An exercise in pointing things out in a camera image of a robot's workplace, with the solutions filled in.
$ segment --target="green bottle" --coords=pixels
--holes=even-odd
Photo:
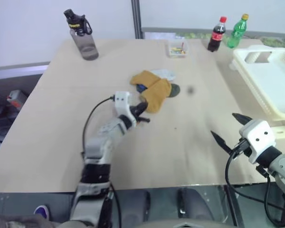
[[[247,20],[249,15],[243,14],[242,19],[234,26],[231,37],[227,43],[229,48],[236,48],[242,39],[246,29],[247,29]]]

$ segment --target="bottle label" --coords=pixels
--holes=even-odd
[[[223,34],[213,32],[211,38],[216,41],[221,41],[223,39]]]
[[[232,32],[232,36],[233,37],[237,37],[237,38],[241,38],[244,35],[245,32],[238,32],[238,31],[233,31]]]

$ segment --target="coca-cola bottle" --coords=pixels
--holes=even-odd
[[[208,44],[209,51],[217,51],[220,45],[220,42],[223,39],[223,34],[226,32],[225,22],[227,18],[221,17],[219,23],[214,27],[210,42]]]

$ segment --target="clear plastic box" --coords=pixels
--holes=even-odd
[[[168,40],[168,56],[170,58],[184,58],[188,55],[188,43],[184,39]]]

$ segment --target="wooden table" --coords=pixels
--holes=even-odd
[[[241,46],[260,43],[243,40]],[[0,148],[0,192],[75,191],[82,169],[82,129],[91,109],[115,91],[136,93],[130,78],[158,68],[175,72],[181,92],[167,98],[158,113],[144,114],[151,122],[125,136],[114,151],[113,184],[117,189],[225,184],[228,155],[210,130],[232,147],[241,127],[232,112],[266,118],[240,75],[229,70],[231,50],[222,45],[211,53],[195,39],[189,40],[187,58],[171,59],[163,40],[96,44],[100,56],[95,61],[83,60],[71,40],[51,61]],[[113,116],[113,103],[99,107],[87,135]],[[285,152],[285,140],[277,148]],[[231,165],[230,180],[265,181],[244,155]]]

